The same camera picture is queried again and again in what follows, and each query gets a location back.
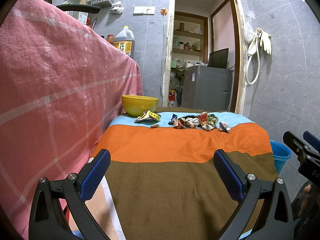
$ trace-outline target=pink cloth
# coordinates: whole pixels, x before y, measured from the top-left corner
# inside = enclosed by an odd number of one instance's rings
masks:
[[[142,82],[131,58],[42,0],[18,0],[0,40],[0,203],[27,239],[39,177],[78,172]]]

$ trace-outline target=monitor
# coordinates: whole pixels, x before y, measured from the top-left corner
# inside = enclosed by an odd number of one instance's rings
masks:
[[[229,48],[220,49],[209,54],[208,67],[227,68]]]

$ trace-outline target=yellow and black package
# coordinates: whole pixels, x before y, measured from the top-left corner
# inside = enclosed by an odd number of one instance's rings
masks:
[[[134,120],[134,122],[136,123],[136,122],[142,122],[147,120],[159,122],[160,118],[161,118],[161,115],[148,110],[148,111],[144,111],[141,116],[137,117],[137,119]]]
[[[122,51],[124,54],[128,56],[131,55],[132,41],[117,41],[113,43],[113,46]]]

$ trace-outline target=yellow bowl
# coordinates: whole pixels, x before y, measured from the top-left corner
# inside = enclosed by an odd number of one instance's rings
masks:
[[[133,117],[141,116],[146,110],[154,111],[158,105],[158,101],[158,98],[145,96],[122,96],[123,108]]]

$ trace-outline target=plastic jug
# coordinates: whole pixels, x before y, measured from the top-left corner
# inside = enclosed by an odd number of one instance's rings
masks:
[[[133,58],[134,54],[134,36],[128,26],[124,26],[123,30],[113,40],[113,46],[122,51],[124,54]]]

